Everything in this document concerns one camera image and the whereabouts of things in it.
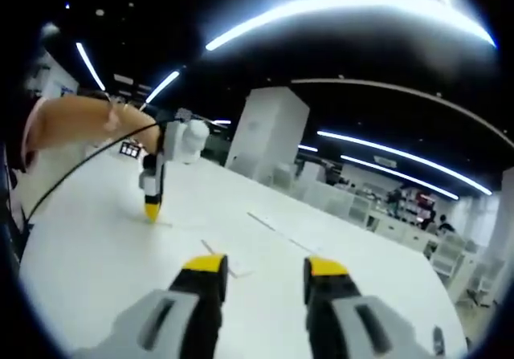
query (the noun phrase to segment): desk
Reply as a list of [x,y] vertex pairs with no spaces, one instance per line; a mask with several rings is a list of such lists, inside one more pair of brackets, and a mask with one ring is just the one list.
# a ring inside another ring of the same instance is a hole
[[98,344],[117,314],[168,287],[187,259],[208,253],[202,240],[226,252],[234,269],[251,272],[229,276],[217,358],[311,357],[306,249],[346,265],[361,292],[409,320],[427,350],[435,325],[449,356],[467,350],[446,290],[421,254],[204,159],[168,164],[160,218],[151,226],[137,187],[140,165],[127,160],[105,154],[71,176],[27,244],[20,278],[66,351]]
[[427,257],[431,255],[431,253],[426,250],[428,245],[430,244],[437,247],[441,242],[438,236],[420,230],[415,226],[392,218],[382,212],[371,210],[369,216],[374,218],[371,227],[377,235],[392,239],[410,249],[422,252]]

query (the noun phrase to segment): white column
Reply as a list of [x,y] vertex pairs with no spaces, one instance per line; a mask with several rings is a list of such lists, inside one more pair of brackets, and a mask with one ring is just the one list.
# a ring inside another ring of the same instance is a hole
[[505,260],[505,267],[483,303],[501,302],[514,278],[514,168],[504,172],[498,215],[486,253]]
[[235,157],[256,164],[251,177],[266,182],[279,163],[293,164],[304,135],[309,107],[289,88],[259,88],[247,98],[226,167]]

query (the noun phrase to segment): office desk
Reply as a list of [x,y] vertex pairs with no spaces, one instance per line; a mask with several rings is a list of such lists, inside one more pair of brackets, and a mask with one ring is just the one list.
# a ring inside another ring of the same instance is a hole
[[448,355],[466,351],[455,309],[422,255],[203,159],[168,164],[160,218],[149,225],[139,171],[135,160],[99,156],[37,218],[20,278],[68,352],[98,344],[117,314],[208,253],[204,243],[226,252],[238,276],[229,276],[218,358],[311,357],[302,301],[310,251],[345,264],[361,292],[409,320],[427,350],[438,325]]
[[392,218],[380,211],[371,210],[369,216],[374,218],[372,228],[377,235],[396,241],[415,251],[422,252],[427,257],[430,257],[429,251],[426,250],[428,245],[437,247],[441,242],[438,236]]

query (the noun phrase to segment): wall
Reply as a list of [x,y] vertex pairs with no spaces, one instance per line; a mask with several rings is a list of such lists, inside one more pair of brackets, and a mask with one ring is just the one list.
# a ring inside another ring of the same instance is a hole
[[361,169],[355,165],[344,164],[341,170],[341,176],[350,180],[350,184],[355,184],[357,188],[361,188],[364,182],[380,186],[388,192],[395,190],[402,185],[401,182],[392,178],[382,176],[381,174]]
[[448,211],[448,222],[463,237],[486,247],[495,227],[500,197],[501,193],[462,197]]
[[504,171],[498,217],[487,254],[505,261],[500,279],[495,283],[491,298],[502,302],[514,279],[514,168]]
[[40,62],[50,67],[41,85],[43,96],[46,98],[60,97],[63,88],[66,88],[67,92],[77,93],[79,83],[48,52],[45,52]]

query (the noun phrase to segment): office chair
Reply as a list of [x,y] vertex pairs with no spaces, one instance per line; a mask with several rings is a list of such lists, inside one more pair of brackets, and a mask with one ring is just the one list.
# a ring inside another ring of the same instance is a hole
[[362,228],[366,228],[371,201],[366,198],[353,196],[352,205],[348,212],[348,220]]
[[455,274],[460,256],[464,251],[466,242],[458,235],[446,234],[442,242],[430,257],[430,263],[444,284]]

